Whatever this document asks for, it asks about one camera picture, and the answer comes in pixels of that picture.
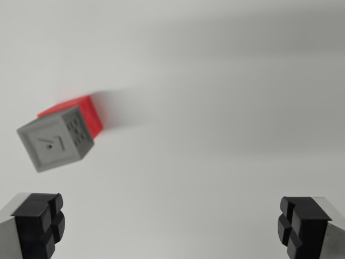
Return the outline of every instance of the gray cube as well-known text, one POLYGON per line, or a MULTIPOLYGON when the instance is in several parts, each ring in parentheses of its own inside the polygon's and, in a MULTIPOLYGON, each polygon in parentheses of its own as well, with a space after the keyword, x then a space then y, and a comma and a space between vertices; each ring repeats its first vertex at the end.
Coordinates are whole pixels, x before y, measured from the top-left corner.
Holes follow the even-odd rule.
POLYGON ((38 118, 17 132, 38 172, 81 160, 94 145, 77 106, 38 118))

